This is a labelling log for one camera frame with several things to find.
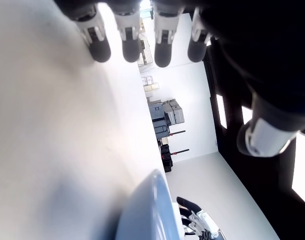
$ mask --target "white tabletop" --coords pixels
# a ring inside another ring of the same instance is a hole
[[[137,64],[100,7],[102,64],[53,1],[0,0],[0,239],[108,239],[127,196],[163,170]]]

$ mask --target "blue bowl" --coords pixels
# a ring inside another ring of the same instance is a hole
[[[119,220],[116,240],[179,240],[165,180],[154,170],[133,192]]]

